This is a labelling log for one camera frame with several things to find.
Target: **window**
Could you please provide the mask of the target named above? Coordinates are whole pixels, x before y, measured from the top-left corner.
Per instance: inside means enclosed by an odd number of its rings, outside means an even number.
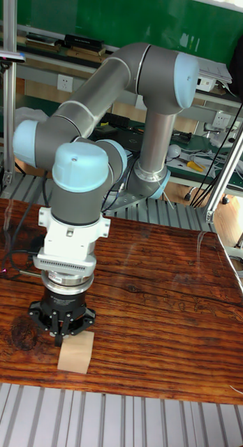
[[[220,6],[221,8],[232,9],[243,13],[243,0],[195,0],[209,5]]]

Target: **wire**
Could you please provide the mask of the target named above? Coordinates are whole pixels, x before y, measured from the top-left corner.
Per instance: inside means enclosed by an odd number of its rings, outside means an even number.
[[[209,167],[209,169],[208,169],[208,171],[207,171],[206,176],[203,178],[201,185],[199,186],[199,188],[198,188],[198,190],[197,190],[195,196],[193,197],[193,200],[191,201],[191,205],[192,205],[193,207],[196,207],[196,202],[197,202],[197,200],[198,200],[198,199],[196,200],[196,197],[197,197],[197,195],[200,193],[200,190],[202,189],[203,184],[205,183],[205,180],[207,179],[207,177],[208,177],[208,175],[209,175],[209,173],[210,173],[210,171],[211,171],[211,169],[212,169],[212,166],[213,166],[213,164],[214,164],[214,162],[215,162],[217,156],[219,155],[219,152],[221,151],[221,149],[222,149],[223,145],[225,144],[225,142],[226,142],[226,140],[227,140],[227,138],[228,138],[228,136],[229,136],[229,134],[230,134],[232,128],[234,127],[234,124],[235,124],[235,122],[237,121],[237,118],[238,118],[238,116],[239,116],[239,114],[240,114],[242,108],[243,108],[243,102],[242,102],[242,104],[241,104],[239,110],[237,111],[237,114],[236,114],[236,116],[235,116],[235,118],[234,118],[234,120],[233,120],[233,123],[232,123],[232,125],[230,126],[230,128],[229,128],[229,130],[228,130],[228,132],[227,132],[227,134],[226,134],[226,136],[225,136],[223,142],[221,143],[219,149],[217,150],[217,152],[216,152],[216,154],[215,154],[215,156],[214,156],[214,158],[213,158],[213,160],[212,160],[212,163],[211,163],[211,165],[210,165],[210,167]]]
[[[4,256],[4,258],[3,258],[3,260],[2,260],[2,264],[1,264],[1,271],[2,271],[2,272],[6,272],[5,264],[6,264],[6,259],[7,259],[8,257],[10,258],[10,263],[11,263],[11,265],[13,266],[13,268],[14,268],[15,270],[17,270],[18,272],[20,272],[19,267],[17,267],[17,266],[14,264],[14,262],[13,262],[12,253],[15,252],[15,250],[13,250],[13,247],[14,247],[14,244],[15,244],[15,241],[16,241],[16,238],[17,238],[17,235],[18,235],[18,233],[19,233],[19,231],[20,231],[20,229],[21,229],[21,227],[22,227],[22,224],[23,224],[25,218],[27,217],[27,215],[28,215],[28,213],[29,213],[29,211],[30,211],[30,209],[31,209],[31,207],[32,207],[32,205],[33,205],[33,203],[38,199],[38,197],[39,197],[39,195],[40,195],[40,193],[41,193],[41,187],[42,187],[43,179],[44,179],[45,177],[46,177],[46,174],[44,174],[44,176],[40,179],[40,182],[38,183],[38,186],[37,186],[36,190],[34,191],[32,197],[31,197],[31,200],[30,200],[30,202],[29,202],[29,204],[28,204],[28,207],[27,207],[27,209],[25,210],[24,214],[22,215],[22,218],[20,219],[20,222],[19,222],[19,224],[18,224],[18,226],[17,226],[17,228],[16,228],[16,230],[15,230],[15,233],[14,233],[13,238],[12,238],[12,240],[11,240],[10,250],[9,250],[9,252]]]
[[[101,205],[101,212],[103,211],[104,205],[105,205],[105,203],[106,203],[106,201],[107,201],[107,199],[108,199],[108,196],[110,195],[110,192],[112,191],[112,189],[113,189],[114,186],[115,186],[115,183],[114,183],[114,184],[111,186],[111,188],[108,190],[108,192],[107,192],[107,194],[106,194],[106,196],[105,196],[105,198],[104,198],[103,204]]]
[[[236,171],[236,173],[237,173],[237,175],[241,178],[241,180],[243,181],[243,176],[242,176],[242,174],[240,174],[240,172],[237,170],[237,169],[235,169],[235,171]]]
[[[43,192],[43,199],[44,199],[44,202],[45,202],[45,207],[49,208],[49,202],[48,202],[47,195],[46,195],[46,190],[45,190],[45,183],[47,181],[47,174],[48,174],[48,171],[45,171],[44,176],[43,176],[43,181],[42,181],[42,192]]]
[[[202,192],[202,194],[198,197],[197,201],[196,201],[196,207],[200,207],[204,201],[204,199],[207,197],[207,195],[210,193],[210,191],[212,190],[212,188],[214,187],[217,179],[218,179],[219,174],[213,179],[211,184],[208,184],[207,188]]]
[[[241,263],[243,265],[243,259],[239,258],[239,256],[229,256],[230,259],[235,259],[236,261],[238,261],[239,263]],[[235,268],[239,278],[243,278],[243,270],[237,270]]]
[[[106,212],[106,211],[108,211],[108,210],[114,205],[114,203],[115,203],[115,202],[117,201],[117,199],[118,199],[119,193],[120,193],[120,191],[119,191],[119,189],[118,189],[118,191],[117,191],[117,193],[116,193],[116,196],[115,196],[115,199],[110,203],[110,205],[108,205],[107,208],[105,208],[105,209],[102,211],[103,213]]]
[[[20,167],[20,165],[17,164],[17,162],[15,162],[15,166],[16,166],[16,168],[17,168],[23,175],[27,175],[27,174],[25,173],[25,171]]]

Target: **robotic arm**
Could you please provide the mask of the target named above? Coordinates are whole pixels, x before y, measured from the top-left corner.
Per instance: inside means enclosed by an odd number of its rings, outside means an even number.
[[[195,57],[145,43],[128,45],[106,59],[45,123],[26,121],[16,129],[15,155],[52,169],[55,183],[51,208],[39,212],[47,235],[34,256],[45,295],[31,303],[29,314],[55,336],[57,346],[67,334],[94,323],[84,296],[94,279],[95,241],[107,237],[110,227],[101,214],[102,199],[127,169],[121,145],[87,138],[124,89],[143,95],[145,135],[140,158],[126,176],[126,190],[158,198],[170,175],[164,163],[175,115],[190,107],[197,79]]]

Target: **green chalkboard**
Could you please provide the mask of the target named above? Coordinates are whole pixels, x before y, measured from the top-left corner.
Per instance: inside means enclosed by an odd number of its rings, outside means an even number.
[[[116,47],[143,41],[225,63],[243,34],[243,13],[193,0],[18,0],[17,22]]]

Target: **wood grain surface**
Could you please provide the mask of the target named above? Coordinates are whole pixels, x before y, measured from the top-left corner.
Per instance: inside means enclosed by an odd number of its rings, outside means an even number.
[[[0,199],[0,381],[100,393],[243,404],[243,291],[216,234],[112,219],[96,243],[96,310],[86,375],[57,370],[59,349],[27,315],[39,278],[1,260],[27,204]],[[43,232],[33,206],[17,238]],[[15,255],[18,265],[25,255]]]

